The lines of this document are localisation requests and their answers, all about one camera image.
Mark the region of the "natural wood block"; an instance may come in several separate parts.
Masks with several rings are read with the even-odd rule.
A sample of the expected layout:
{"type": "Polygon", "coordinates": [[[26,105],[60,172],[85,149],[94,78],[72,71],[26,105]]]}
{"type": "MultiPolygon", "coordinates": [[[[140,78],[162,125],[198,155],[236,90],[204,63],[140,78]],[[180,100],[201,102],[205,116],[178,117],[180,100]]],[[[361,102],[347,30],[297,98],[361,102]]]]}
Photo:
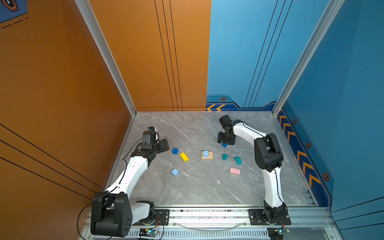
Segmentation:
{"type": "Polygon", "coordinates": [[[214,153],[212,151],[208,151],[208,152],[209,152],[209,156],[207,158],[205,158],[203,156],[203,151],[202,151],[202,155],[201,155],[202,160],[212,160],[214,158],[214,153]]]}

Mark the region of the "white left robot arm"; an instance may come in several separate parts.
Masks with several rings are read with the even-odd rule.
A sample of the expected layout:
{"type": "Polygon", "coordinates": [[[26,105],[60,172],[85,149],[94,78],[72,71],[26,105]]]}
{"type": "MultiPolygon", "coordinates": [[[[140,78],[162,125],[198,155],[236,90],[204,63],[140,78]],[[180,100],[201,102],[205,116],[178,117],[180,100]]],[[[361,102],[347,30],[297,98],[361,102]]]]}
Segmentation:
{"type": "Polygon", "coordinates": [[[151,224],[156,219],[152,201],[131,204],[130,197],[156,155],[168,150],[167,139],[159,139],[156,128],[149,127],[143,132],[142,141],[137,143],[122,174],[107,190],[97,192],[92,199],[92,235],[124,238],[134,224],[140,221],[151,224]]]}

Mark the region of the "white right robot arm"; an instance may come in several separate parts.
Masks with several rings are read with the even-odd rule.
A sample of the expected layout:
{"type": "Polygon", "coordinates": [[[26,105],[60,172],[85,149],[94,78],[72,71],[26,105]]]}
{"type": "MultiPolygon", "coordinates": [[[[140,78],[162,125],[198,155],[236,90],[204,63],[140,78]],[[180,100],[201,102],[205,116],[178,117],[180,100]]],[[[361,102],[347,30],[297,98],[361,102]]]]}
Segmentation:
{"type": "Polygon", "coordinates": [[[284,155],[275,134],[257,131],[241,120],[231,120],[228,115],[219,119],[223,131],[218,143],[234,145],[240,137],[254,147],[257,166],[262,170],[265,184],[264,219],[270,224],[290,225],[288,207],[282,196],[281,167],[284,155]]]}

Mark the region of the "yellow wood block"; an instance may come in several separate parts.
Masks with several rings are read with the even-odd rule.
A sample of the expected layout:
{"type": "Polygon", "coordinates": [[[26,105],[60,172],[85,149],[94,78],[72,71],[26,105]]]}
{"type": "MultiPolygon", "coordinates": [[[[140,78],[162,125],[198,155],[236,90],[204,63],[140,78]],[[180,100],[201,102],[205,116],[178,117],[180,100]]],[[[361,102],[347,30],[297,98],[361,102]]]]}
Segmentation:
{"type": "Polygon", "coordinates": [[[184,152],[180,154],[180,157],[183,159],[184,162],[187,162],[189,160],[189,157],[184,152]]]}

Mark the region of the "teal wood block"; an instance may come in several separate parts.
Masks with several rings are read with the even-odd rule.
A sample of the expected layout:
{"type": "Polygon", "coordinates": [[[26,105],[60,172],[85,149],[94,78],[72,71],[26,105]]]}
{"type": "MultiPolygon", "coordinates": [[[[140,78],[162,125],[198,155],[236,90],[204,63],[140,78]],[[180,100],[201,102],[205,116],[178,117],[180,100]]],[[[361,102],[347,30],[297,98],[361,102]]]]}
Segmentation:
{"type": "Polygon", "coordinates": [[[241,159],[240,157],[235,156],[235,157],[234,157],[234,160],[235,160],[235,162],[237,163],[237,165],[241,165],[241,164],[242,164],[242,159],[241,159]]]}

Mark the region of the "pink wood block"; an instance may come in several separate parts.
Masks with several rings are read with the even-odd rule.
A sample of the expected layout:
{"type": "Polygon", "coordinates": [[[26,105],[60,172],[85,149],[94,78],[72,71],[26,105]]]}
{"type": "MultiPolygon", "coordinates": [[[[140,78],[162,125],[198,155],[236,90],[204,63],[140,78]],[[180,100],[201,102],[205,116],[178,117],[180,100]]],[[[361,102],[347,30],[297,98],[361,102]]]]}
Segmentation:
{"type": "Polygon", "coordinates": [[[240,175],[241,174],[241,170],[240,169],[236,169],[236,168],[230,168],[230,173],[233,174],[233,175],[240,175]]]}

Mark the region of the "dark blue cube near left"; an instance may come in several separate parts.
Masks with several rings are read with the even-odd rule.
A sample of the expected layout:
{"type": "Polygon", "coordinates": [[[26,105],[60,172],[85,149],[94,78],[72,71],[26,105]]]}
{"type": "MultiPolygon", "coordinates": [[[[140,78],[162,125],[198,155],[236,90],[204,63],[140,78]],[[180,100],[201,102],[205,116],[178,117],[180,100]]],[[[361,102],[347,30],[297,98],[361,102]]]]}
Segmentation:
{"type": "Polygon", "coordinates": [[[177,155],[178,152],[179,152],[179,150],[178,150],[177,148],[173,148],[172,153],[173,153],[174,155],[177,155]]]}

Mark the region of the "light blue cube left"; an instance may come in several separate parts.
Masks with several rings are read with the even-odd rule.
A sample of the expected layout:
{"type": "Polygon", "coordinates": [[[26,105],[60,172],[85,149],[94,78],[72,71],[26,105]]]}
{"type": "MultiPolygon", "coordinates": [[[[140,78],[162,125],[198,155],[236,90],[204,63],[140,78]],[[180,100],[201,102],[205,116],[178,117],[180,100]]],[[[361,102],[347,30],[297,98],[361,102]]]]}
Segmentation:
{"type": "Polygon", "coordinates": [[[179,171],[178,171],[177,169],[173,169],[173,170],[172,170],[172,174],[173,174],[174,176],[177,176],[177,175],[179,174],[179,171]]]}

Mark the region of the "left circuit board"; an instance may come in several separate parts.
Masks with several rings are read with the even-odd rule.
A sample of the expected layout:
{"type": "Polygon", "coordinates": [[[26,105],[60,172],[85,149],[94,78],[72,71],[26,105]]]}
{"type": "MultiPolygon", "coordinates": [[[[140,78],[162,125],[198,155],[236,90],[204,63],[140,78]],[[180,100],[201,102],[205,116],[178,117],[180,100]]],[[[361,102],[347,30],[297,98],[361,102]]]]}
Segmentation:
{"type": "Polygon", "coordinates": [[[155,238],[158,234],[157,229],[140,229],[139,238],[155,238]]]}

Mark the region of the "circuit board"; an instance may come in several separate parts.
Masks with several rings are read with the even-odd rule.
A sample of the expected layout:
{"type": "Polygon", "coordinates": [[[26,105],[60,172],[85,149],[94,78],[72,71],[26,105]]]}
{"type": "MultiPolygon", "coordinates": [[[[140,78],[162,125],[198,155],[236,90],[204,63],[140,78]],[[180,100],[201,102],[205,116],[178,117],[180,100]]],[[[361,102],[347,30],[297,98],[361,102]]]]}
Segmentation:
{"type": "Polygon", "coordinates": [[[275,233],[278,235],[284,235],[284,234],[289,234],[291,230],[287,227],[281,227],[278,229],[275,229],[275,233]]]}
{"type": "Polygon", "coordinates": [[[155,238],[158,234],[157,229],[140,229],[139,238],[155,238]]]}

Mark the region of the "right circuit board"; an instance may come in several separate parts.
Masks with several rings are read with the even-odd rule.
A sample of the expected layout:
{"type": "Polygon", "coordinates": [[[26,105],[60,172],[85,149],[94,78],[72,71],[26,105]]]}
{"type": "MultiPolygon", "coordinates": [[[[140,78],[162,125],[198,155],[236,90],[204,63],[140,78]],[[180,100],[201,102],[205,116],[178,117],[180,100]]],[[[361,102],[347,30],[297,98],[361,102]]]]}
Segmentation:
{"type": "Polygon", "coordinates": [[[287,227],[281,227],[278,229],[275,229],[275,233],[278,235],[284,235],[284,234],[289,234],[291,230],[287,227]]]}

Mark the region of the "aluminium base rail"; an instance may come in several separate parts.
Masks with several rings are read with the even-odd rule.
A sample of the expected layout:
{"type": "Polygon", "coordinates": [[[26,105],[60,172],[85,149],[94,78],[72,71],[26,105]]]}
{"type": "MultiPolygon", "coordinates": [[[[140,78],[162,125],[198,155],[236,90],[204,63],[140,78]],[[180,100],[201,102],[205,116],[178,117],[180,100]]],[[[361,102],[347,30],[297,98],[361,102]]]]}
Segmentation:
{"type": "Polygon", "coordinates": [[[263,209],[252,206],[163,206],[151,226],[132,226],[127,240],[139,238],[140,229],[157,229],[152,240],[341,240],[342,234],[325,208],[289,207],[290,225],[268,225],[263,209]],[[289,234],[275,229],[287,227],[289,234]]]}

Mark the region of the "aluminium corner post left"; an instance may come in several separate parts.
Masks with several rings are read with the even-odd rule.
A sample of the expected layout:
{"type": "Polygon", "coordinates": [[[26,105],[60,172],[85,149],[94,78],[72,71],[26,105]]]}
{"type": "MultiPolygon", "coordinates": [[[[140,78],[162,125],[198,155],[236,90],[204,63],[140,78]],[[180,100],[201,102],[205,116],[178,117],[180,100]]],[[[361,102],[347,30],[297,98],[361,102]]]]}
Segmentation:
{"type": "Polygon", "coordinates": [[[107,40],[103,34],[103,31],[100,27],[100,24],[96,18],[96,15],[91,7],[91,3],[86,0],[75,0],[83,19],[86,22],[86,25],[101,53],[106,66],[108,67],[111,76],[114,79],[114,82],[130,112],[133,117],[137,115],[137,109],[131,98],[131,95],[128,91],[126,83],[122,77],[122,74],[119,70],[119,67],[113,57],[113,54],[110,50],[110,47],[107,43],[107,40]]]}

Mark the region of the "aluminium corner post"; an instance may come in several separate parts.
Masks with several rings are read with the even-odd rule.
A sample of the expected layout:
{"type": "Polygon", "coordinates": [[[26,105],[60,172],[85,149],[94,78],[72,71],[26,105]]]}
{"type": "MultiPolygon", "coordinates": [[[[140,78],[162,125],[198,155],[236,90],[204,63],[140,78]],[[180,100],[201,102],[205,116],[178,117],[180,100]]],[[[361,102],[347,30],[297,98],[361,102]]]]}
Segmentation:
{"type": "Polygon", "coordinates": [[[319,44],[327,33],[329,27],[334,21],[340,8],[342,7],[344,0],[331,0],[327,4],[321,18],[319,19],[311,37],[309,38],[298,62],[296,63],[290,77],[288,78],[279,98],[272,110],[272,115],[276,117],[280,110],[282,110],[284,103],[288,99],[302,73],[310,62],[312,56],[317,50],[319,44]]]}
{"type": "Polygon", "coordinates": [[[96,18],[96,15],[91,7],[91,3],[86,0],[75,0],[83,19],[86,22],[86,25],[101,53],[106,66],[108,67],[111,76],[114,79],[114,82],[130,112],[133,117],[137,115],[137,109],[131,98],[131,95],[128,91],[126,83],[122,77],[122,74],[119,70],[119,67],[113,57],[113,54],[110,50],[110,47],[107,43],[107,40],[103,34],[103,31],[100,27],[100,24],[96,18]]]}

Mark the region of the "aluminium corner post right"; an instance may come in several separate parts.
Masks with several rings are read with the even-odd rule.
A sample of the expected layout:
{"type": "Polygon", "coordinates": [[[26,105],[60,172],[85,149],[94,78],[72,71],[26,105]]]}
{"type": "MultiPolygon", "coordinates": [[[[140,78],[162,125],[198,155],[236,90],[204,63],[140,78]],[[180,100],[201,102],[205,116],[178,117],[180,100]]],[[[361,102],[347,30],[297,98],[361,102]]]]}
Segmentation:
{"type": "Polygon", "coordinates": [[[342,7],[344,0],[331,0],[327,4],[321,18],[319,19],[311,37],[309,38],[298,62],[296,63],[290,77],[288,78],[279,98],[272,110],[272,115],[276,117],[280,110],[282,110],[284,103],[288,99],[302,73],[310,62],[312,56],[317,50],[319,44],[327,33],[329,27],[334,21],[340,8],[342,7]]]}

